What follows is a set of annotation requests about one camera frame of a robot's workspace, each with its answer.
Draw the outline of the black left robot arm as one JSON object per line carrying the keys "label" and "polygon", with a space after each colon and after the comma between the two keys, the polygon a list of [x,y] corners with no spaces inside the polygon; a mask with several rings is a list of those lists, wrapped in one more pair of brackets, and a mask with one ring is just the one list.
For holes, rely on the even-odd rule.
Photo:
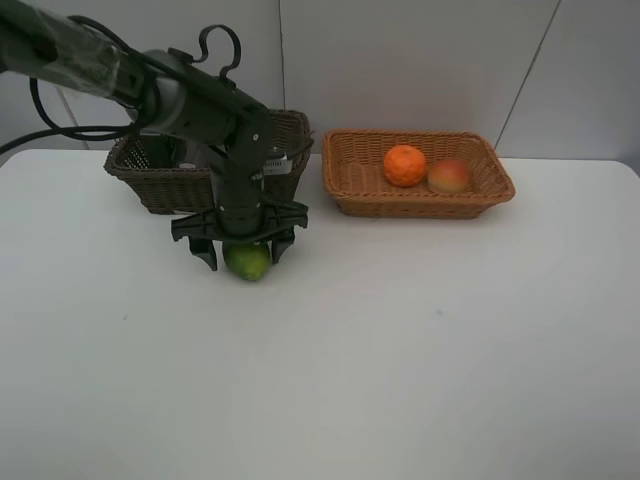
{"label": "black left robot arm", "polygon": [[26,76],[31,88],[44,81],[114,101],[131,119],[125,126],[62,127],[48,121],[43,130],[6,143],[5,151],[51,136],[106,141],[145,131],[213,150],[213,207],[171,225],[172,237],[187,239],[192,255],[210,267],[226,259],[233,245],[263,248],[278,262],[293,245],[296,229],[307,226],[304,204],[276,199],[264,189],[267,162],[282,157],[271,145],[271,113],[236,86],[229,66],[210,75],[183,51],[142,53],[93,19],[5,1],[1,68]]}

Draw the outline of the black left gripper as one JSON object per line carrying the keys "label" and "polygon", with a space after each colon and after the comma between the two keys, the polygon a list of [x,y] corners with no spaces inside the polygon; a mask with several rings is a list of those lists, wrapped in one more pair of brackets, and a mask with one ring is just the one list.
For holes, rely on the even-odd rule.
{"label": "black left gripper", "polygon": [[271,241],[272,263],[295,242],[294,229],[308,226],[308,207],[273,197],[264,190],[264,172],[248,174],[211,167],[213,207],[171,222],[175,241],[189,237],[189,251],[212,271],[218,270],[212,241],[264,243]]}

